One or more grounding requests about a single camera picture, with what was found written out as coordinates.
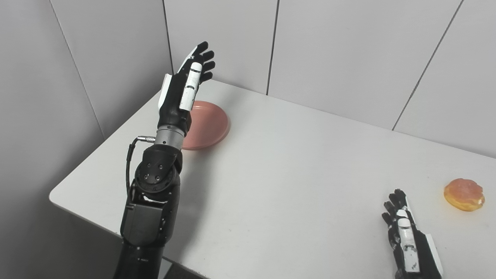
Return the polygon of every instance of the robotic arm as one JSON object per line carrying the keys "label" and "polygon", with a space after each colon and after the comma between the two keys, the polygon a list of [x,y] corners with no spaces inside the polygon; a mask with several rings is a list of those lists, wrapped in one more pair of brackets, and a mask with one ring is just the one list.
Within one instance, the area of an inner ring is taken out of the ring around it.
{"label": "robotic arm", "polygon": [[[175,75],[166,74],[159,99],[155,137],[139,136],[129,145],[127,201],[121,223],[123,248],[114,279],[157,279],[164,246],[172,236],[183,167],[181,148],[191,127],[190,111],[199,85],[212,78],[213,51],[203,42]],[[138,141],[153,143],[129,183],[129,163]]]}
{"label": "robotic arm", "polygon": [[395,279],[441,279],[443,270],[434,240],[417,229],[406,194],[400,189],[384,203],[389,244],[398,267]]}

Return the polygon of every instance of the black robotic finger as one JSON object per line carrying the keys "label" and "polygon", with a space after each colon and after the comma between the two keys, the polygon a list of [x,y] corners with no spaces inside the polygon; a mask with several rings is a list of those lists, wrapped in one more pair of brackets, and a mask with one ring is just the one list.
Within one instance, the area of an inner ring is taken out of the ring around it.
{"label": "black robotic finger", "polygon": [[401,208],[408,206],[406,203],[406,194],[405,192],[401,191],[400,189],[394,190],[394,194],[397,197]]}
{"label": "black robotic finger", "polygon": [[211,79],[214,75],[212,74],[212,72],[208,71],[206,73],[203,73],[201,76],[200,76],[200,84],[204,81],[207,81],[209,79]]}
{"label": "black robotic finger", "polygon": [[386,224],[388,226],[392,226],[393,225],[393,219],[391,218],[391,215],[389,215],[388,213],[384,212],[382,214],[382,219],[384,219],[384,221],[386,222]]}
{"label": "black robotic finger", "polygon": [[206,41],[199,43],[193,52],[193,56],[199,55],[200,53],[208,49],[208,43]]}
{"label": "black robotic finger", "polygon": [[400,206],[400,201],[396,197],[395,194],[389,194],[389,200],[393,203],[394,207],[396,210],[401,209],[402,207]]}
{"label": "black robotic finger", "polygon": [[391,202],[385,202],[384,207],[392,218],[396,217],[396,208],[394,208],[394,205]]}
{"label": "black robotic finger", "polygon": [[213,68],[215,68],[215,62],[214,61],[210,61],[210,62],[207,62],[207,63],[203,64],[203,68],[201,69],[201,71],[202,72],[207,72],[207,71],[212,70]]}
{"label": "black robotic finger", "polygon": [[203,56],[204,61],[208,61],[208,60],[214,58],[215,53],[211,50],[211,51],[207,51],[206,53],[202,54],[202,56]]}

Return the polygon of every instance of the gray wall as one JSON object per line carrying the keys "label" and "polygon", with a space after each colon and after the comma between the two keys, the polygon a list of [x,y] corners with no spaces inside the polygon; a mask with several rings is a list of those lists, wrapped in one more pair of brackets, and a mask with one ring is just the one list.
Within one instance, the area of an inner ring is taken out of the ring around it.
{"label": "gray wall", "polygon": [[495,14],[464,1],[396,131],[496,158]]}
{"label": "gray wall", "polygon": [[171,72],[163,7],[53,4],[0,0],[0,278],[111,278],[120,239],[48,194]]}

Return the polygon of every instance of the white wall panel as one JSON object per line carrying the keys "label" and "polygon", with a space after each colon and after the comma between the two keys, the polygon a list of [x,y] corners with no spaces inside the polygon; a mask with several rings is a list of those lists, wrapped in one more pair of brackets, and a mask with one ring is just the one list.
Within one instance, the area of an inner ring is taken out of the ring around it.
{"label": "white wall panel", "polygon": [[496,157],[495,15],[464,1],[396,131]]}
{"label": "white wall panel", "polygon": [[277,0],[165,0],[174,70],[208,41],[215,80],[265,94],[276,6]]}
{"label": "white wall panel", "polygon": [[171,72],[161,0],[52,0],[105,137]]}
{"label": "white wall panel", "polygon": [[269,95],[391,129],[459,3],[281,0]]}

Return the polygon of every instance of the plate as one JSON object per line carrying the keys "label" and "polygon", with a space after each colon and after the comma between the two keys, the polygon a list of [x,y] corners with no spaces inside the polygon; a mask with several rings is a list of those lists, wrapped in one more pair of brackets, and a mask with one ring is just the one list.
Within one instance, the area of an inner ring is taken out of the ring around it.
{"label": "plate", "polygon": [[219,106],[195,101],[191,110],[191,128],[183,149],[198,150],[219,143],[229,132],[229,118]]}

